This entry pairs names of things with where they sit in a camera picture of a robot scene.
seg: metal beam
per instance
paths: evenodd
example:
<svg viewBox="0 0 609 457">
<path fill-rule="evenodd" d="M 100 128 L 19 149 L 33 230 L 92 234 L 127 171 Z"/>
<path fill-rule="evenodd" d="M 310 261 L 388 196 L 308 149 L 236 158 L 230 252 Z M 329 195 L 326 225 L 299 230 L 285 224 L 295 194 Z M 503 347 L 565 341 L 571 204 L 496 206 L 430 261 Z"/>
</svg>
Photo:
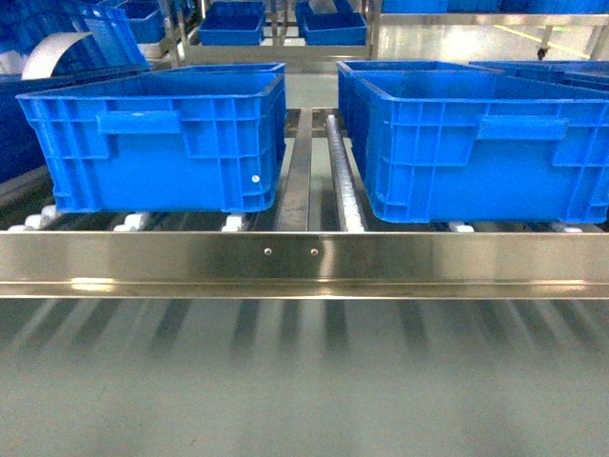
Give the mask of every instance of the metal beam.
<svg viewBox="0 0 609 457">
<path fill-rule="evenodd" d="M 277 231 L 307 231 L 311 192 L 313 109 L 302 109 L 285 189 L 277 209 Z"/>
<path fill-rule="evenodd" d="M 0 258 L 0 296 L 609 297 L 605 234 L 2 233 Z"/>
<path fill-rule="evenodd" d="M 381 14 L 383 26 L 604 26 L 609 14 Z"/>
</svg>

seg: shelving rack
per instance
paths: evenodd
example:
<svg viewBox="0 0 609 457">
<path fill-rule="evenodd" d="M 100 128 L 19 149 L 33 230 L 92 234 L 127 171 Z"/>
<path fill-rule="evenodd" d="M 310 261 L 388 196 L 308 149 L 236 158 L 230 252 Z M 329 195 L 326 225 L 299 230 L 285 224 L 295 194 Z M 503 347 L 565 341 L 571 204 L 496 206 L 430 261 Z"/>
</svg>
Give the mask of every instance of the shelving rack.
<svg viewBox="0 0 609 457">
<path fill-rule="evenodd" d="M 204 2 L 204 10 L 210 2 Z M 293 3 L 291 0 L 270 3 L 267 12 L 272 30 L 272 46 L 258 47 L 255 51 L 248 47 L 203 47 L 198 46 L 196 33 L 185 43 L 185 55 L 191 65 L 226 62 L 287 62 L 290 71 L 317 71 L 325 69 L 324 63 L 339 59 L 376 59 L 379 57 L 379 37 L 390 28 L 413 26 L 540 26 L 545 33 L 540 50 L 545 56 L 553 27 L 593 27 L 591 40 L 594 42 L 591 60 L 599 59 L 609 37 L 609 14 L 387 14 L 382 13 L 383 0 L 362 0 L 357 8 L 366 18 L 369 33 L 366 46 L 358 47 L 294 47 L 285 46 L 289 27 L 295 26 Z"/>
</svg>

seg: metal post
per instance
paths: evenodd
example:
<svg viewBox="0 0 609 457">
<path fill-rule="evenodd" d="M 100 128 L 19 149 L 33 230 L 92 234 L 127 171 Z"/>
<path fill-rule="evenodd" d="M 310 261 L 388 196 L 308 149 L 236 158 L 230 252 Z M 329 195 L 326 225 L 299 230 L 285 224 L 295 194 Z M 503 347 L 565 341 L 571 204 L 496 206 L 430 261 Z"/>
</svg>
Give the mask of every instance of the metal post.
<svg viewBox="0 0 609 457">
<path fill-rule="evenodd" d="M 549 43 L 550 38 L 552 37 L 552 31 L 554 30 L 553 26 L 546 26 L 545 31 L 543 32 L 543 37 L 541 38 L 540 49 L 537 51 L 537 58 L 543 60 L 550 50 Z"/>
<path fill-rule="evenodd" d="M 607 38 L 609 38 L 609 25 L 602 26 L 600 29 L 599 38 L 597 39 L 597 44 L 590 52 L 590 60 L 599 60 L 600 55 L 602 54 L 602 50 L 607 43 Z"/>
<path fill-rule="evenodd" d="M 184 65 L 188 66 L 188 36 L 187 36 L 187 25 L 186 20 L 184 18 L 184 12 L 182 10 L 182 3 L 180 2 L 180 7 L 178 8 L 178 27 L 180 29 L 180 41 L 182 42 L 182 49 L 184 50 Z"/>
<path fill-rule="evenodd" d="M 180 54 L 178 53 L 178 43 L 175 39 L 173 22 L 171 21 L 171 0 L 159 0 L 159 6 L 161 12 L 167 15 L 163 19 L 163 26 L 165 27 L 165 36 L 169 42 L 169 55 L 171 56 L 171 67 L 177 69 L 180 67 Z"/>
</svg>

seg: gray floor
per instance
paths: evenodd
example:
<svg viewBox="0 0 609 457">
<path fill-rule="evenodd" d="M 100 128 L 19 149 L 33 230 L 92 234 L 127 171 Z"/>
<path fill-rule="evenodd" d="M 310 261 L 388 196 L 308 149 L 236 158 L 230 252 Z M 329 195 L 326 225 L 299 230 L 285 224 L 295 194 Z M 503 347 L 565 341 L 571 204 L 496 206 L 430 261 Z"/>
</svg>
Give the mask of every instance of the gray floor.
<svg viewBox="0 0 609 457">
<path fill-rule="evenodd" d="M 5 301 L 3 456 L 605 456 L 607 303 Z"/>
</svg>

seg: blue bin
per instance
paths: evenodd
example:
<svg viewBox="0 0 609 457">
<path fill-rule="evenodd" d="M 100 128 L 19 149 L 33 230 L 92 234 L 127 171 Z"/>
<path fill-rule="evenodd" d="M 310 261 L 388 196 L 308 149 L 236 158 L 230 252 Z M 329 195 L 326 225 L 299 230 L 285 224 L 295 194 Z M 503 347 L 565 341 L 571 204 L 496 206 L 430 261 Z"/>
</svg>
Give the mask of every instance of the blue bin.
<svg viewBox="0 0 609 457">
<path fill-rule="evenodd" d="M 203 45 L 258 46 L 265 38 L 263 2 L 216 2 L 199 28 Z"/>
<path fill-rule="evenodd" d="M 526 12 L 529 0 L 501 0 L 502 12 Z"/>
<path fill-rule="evenodd" d="M 485 61 L 471 65 L 496 69 L 509 76 L 588 89 L 609 90 L 609 62 Z"/>
<path fill-rule="evenodd" d="M 163 14 L 158 3 L 128 1 L 118 8 L 125 11 L 138 43 L 158 43 L 165 37 Z"/>
<path fill-rule="evenodd" d="M 49 79 L 22 81 L 21 75 L 0 75 L 0 184 L 27 171 L 45 165 L 36 133 L 19 107 L 15 96 L 39 90 L 56 89 L 128 76 L 142 71 L 133 66 L 121 69 L 94 70 Z"/>
<path fill-rule="evenodd" d="M 503 0 L 501 9 L 532 14 L 596 14 L 608 11 L 606 0 Z"/>
<path fill-rule="evenodd" d="M 228 64 L 228 65 L 201 65 L 197 67 L 184 67 L 181 69 L 167 70 L 179 73 L 201 73 L 201 72 L 237 72 L 237 73 L 271 73 L 276 76 L 285 74 L 285 64 Z M 285 92 L 285 79 L 280 83 L 280 90 Z M 287 106 L 285 98 L 281 98 L 274 105 L 273 117 L 275 119 L 275 137 L 277 145 L 277 162 L 282 163 L 285 156 L 285 121 L 287 120 Z"/>
<path fill-rule="evenodd" d="M 383 0 L 383 12 L 434 14 L 448 11 L 448 0 Z"/>
<path fill-rule="evenodd" d="M 18 99 L 63 212 L 257 212 L 273 204 L 285 147 L 283 80 L 167 71 Z"/>
<path fill-rule="evenodd" d="M 334 6 L 337 12 L 353 12 L 353 8 L 346 0 L 334 0 Z M 308 0 L 297 2 L 294 5 L 294 14 L 296 15 L 296 25 L 298 26 L 298 36 L 305 37 L 305 18 L 308 15 L 315 14 L 313 9 L 308 4 Z"/>
<path fill-rule="evenodd" d="M 72 0 L 14 0 L 2 5 L 0 13 L 12 15 L 13 22 L 7 27 L 24 55 L 53 33 L 92 32 L 66 52 L 55 69 L 56 75 L 146 64 L 122 10 Z"/>
<path fill-rule="evenodd" d="M 21 75 L 0 76 L 0 183 L 44 165 L 44 156 L 15 96 L 62 88 L 148 69 L 122 11 L 79 2 L 13 0 L 0 3 L 0 49 L 27 56 L 40 41 L 59 31 L 91 31 L 59 61 L 55 76 L 22 81 Z"/>
<path fill-rule="evenodd" d="M 501 0 L 449 0 L 450 12 L 497 12 Z"/>
<path fill-rule="evenodd" d="M 380 61 L 380 60 L 353 60 L 346 62 L 338 62 L 339 73 L 339 112 L 344 119 L 347 132 L 354 144 L 353 154 L 360 167 L 360 173 L 365 174 L 363 159 L 365 157 L 364 150 L 358 143 L 360 135 L 360 127 L 358 126 L 359 113 L 356 109 L 351 108 L 351 104 L 355 99 L 355 89 L 353 87 L 353 75 L 359 71 L 392 71 L 392 70 L 472 70 L 473 68 L 467 65 L 451 64 L 448 62 L 436 61 L 417 61 L 417 60 L 402 60 L 402 61 Z"/>
<path fill-rule="evenodd" d="M 354 76 L 374 213 L 396 223 L 600 223 L 609 93 L 480 71 Z"/>
<path fill-rule="evenodd" d="M 311 14 L 304 18 L 304 39 L 309 46 L 364 46 L 366 26 L 357 12 Z"/>
</svg>

